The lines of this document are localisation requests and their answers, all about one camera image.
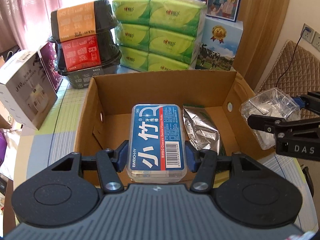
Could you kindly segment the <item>clear plastic container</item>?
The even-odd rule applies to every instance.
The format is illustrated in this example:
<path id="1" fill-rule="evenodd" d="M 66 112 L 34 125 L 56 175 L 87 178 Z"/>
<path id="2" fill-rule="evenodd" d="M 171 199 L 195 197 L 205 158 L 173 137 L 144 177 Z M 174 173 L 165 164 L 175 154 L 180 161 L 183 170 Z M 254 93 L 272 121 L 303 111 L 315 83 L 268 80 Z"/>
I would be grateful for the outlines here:
<path id="1" fill-rule="evenodd" d="M 265 90 L 248 99 L 241 105 L 240 112 L 245 120 L 252 114 L 286 121 L 300 120 L 298 104 L 291 96 L 277 88 Z M 261 131 L 252 129 L 252 132 L 263 150 L 268 150 L 276 144 L 272 128 L 264 128 Z"/>

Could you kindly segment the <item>blue dental floss pick box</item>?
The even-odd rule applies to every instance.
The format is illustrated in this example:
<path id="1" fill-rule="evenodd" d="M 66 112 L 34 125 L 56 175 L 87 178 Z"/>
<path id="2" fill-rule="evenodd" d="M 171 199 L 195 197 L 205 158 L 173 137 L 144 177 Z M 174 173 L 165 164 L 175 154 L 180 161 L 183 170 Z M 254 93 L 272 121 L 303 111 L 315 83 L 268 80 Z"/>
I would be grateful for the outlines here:
<path id="1" fill-rule="evenodd" d="M 126 171 L 135 183 L 177 183 L 185 177 L 185 137 L 178 105 L 133 107 Z"/>

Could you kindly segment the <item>silver foil pouch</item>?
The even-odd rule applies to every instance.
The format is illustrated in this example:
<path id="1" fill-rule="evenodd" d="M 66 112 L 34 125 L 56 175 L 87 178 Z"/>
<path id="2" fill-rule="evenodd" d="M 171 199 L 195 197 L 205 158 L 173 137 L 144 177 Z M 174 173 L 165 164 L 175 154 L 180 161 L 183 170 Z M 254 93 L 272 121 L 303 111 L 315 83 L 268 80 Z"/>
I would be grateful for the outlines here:
<path id="1" fill-rule="evenodd" d="M 183 120 L 190 143 L 199 150 L 221 152 L 220 132 L 203 107 L 183 106 Z"/>

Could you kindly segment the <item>brown quilted chair cushion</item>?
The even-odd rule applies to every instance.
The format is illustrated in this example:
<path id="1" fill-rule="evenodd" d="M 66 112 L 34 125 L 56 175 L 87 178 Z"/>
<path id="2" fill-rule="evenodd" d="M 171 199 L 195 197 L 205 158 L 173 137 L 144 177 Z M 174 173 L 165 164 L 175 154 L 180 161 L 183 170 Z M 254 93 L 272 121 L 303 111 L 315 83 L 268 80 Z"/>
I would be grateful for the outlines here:
<path id="1" fill-rule="evenodd" d="M 258 93 L 271 88 L 277 88 L 291 98 L 319 91 L 319 59 L 293 41 L 286 41 Z M 319 115 L 306 109 L 300 110 L 300 119 L 317 117 Z"/>

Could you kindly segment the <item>brown cardboard box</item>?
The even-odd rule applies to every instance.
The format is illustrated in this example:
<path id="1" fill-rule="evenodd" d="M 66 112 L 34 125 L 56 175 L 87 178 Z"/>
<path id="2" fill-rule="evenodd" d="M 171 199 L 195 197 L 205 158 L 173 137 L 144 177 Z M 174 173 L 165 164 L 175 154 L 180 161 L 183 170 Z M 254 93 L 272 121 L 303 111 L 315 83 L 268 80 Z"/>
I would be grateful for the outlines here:
<path id="1" fill-rule="evenodd" d="M 177 70 L 101 75 L 89 84 L 75 151 L 95 155 L 129 141 L 125 170 L 116 175 L 133 182 L 185 183 L 195 173 L 187 165 L 184 106 L 202 106 L 220 133 L 227 155 L 242 152 L 255 160 L 263 150 L 240 112 L 254 95 L 238 72 Z"/>

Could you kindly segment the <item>checkered tablecloth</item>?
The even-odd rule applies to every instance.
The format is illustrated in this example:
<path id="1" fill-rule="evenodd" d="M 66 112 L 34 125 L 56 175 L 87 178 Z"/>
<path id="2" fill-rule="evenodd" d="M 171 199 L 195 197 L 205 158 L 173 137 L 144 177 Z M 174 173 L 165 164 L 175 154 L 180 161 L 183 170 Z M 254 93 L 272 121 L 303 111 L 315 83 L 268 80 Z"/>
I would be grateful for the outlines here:
<path id="1" fill-rule="evenodd" d="M 41 128 L 22 128 L 16 156 L 14 187 L 74 150 L 86 93 L 86 89 L 74 89 L 64 80 L 57 92 L 57 100 Z M 259 159 L 259 162 L 299 188 L 303 205 L 295 224 L 303 231 L 317 231 L 316 208 L 298 161 L 271 153 Z"/>

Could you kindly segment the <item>blue milk carton box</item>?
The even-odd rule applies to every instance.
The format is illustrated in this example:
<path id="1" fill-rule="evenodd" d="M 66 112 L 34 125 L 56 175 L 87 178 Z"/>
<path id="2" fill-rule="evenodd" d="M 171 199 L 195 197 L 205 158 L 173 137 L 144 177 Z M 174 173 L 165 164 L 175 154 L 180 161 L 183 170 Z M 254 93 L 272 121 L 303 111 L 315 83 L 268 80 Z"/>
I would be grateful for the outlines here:
<path id="1" fill-rule="evenodd" d="M 207 16 L 195 68 L 231 70 L 243 30 L 241 21 L 231 22 Z"/>

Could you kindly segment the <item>white humidifier box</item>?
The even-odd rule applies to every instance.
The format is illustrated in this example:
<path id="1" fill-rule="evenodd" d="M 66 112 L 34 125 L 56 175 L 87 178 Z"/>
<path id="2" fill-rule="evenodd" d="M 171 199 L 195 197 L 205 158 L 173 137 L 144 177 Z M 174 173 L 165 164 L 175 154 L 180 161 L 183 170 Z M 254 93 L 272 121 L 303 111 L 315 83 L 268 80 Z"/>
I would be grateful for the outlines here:
<path id="1" fill-rule="evenodd" d="M 1 102 L 14 119 L 40 129 L 57 95 L 37 51 L 22 50 L 1 67 Z"/>

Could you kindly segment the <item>purple patterned box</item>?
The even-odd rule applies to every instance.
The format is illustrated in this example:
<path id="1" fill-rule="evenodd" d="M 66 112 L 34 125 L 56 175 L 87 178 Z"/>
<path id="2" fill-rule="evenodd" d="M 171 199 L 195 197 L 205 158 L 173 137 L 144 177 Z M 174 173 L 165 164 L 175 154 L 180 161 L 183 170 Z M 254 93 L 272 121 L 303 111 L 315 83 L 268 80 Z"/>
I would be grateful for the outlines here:
<path id="1" fill-rule="evenodd" d="M 48 79 L 55 92 L 57 92 L 60 88 L 62 77 L 55 69 L 57 55 L 54 44 L 46 42 L 42 47 L 39 48 L 38 53 Z"/>

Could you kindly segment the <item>green tissue pack bundle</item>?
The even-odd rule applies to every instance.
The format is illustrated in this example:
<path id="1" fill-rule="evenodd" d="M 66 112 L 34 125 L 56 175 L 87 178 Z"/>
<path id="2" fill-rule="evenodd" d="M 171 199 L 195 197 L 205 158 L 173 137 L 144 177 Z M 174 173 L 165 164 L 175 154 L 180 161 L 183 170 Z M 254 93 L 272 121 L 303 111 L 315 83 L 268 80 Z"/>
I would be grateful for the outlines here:
<path id="1" fill-rule="evenodd" d="M 139 72 L 194 69 L 206 8 L 198 0 L 114 0 L 120 64 Z"/>

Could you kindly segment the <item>orange label black bowl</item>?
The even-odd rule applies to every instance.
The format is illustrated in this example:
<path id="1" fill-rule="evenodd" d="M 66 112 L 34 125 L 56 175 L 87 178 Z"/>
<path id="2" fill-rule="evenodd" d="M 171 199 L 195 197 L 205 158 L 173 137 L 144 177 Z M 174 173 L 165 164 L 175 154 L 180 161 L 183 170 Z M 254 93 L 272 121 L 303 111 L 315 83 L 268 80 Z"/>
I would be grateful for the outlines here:
<path id="1" fill-rule="evenodd" d="M 62 43 L 111 30 L 118 22 L 108 0 L 91 1 L 51 12 L 52 36 L 48 41 Z"/>

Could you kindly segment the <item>pink curtain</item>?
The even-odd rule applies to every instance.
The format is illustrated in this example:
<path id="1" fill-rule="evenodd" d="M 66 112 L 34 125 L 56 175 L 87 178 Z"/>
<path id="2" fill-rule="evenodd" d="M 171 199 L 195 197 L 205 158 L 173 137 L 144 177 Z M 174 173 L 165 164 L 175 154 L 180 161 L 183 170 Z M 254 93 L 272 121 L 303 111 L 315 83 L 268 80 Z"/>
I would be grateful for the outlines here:
<path id="1" fill-rule="evenodd" d="M 62 0 L 1 0 L 1 52 L 38 48 L 51 35 L 50 15 Z"/>

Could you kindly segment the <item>wall power socket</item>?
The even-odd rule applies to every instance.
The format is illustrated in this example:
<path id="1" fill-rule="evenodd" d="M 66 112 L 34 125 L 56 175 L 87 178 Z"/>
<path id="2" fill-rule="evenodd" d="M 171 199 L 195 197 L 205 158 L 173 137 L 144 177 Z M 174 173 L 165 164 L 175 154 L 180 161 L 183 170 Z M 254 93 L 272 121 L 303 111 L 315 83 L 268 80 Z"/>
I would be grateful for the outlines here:
<path id="1" fill-rule="evenodd" d="M 309 25 L 307 25 L 306 23 L 304 23 L 303 28 L 302 28 L 302 32 L 301 32 L 302 38 L 304 40 L 306 40 L 309 43 L 312 43 L 314 35 L 315 35 L 315 31 L 313 28 L 311 28 Z"/>

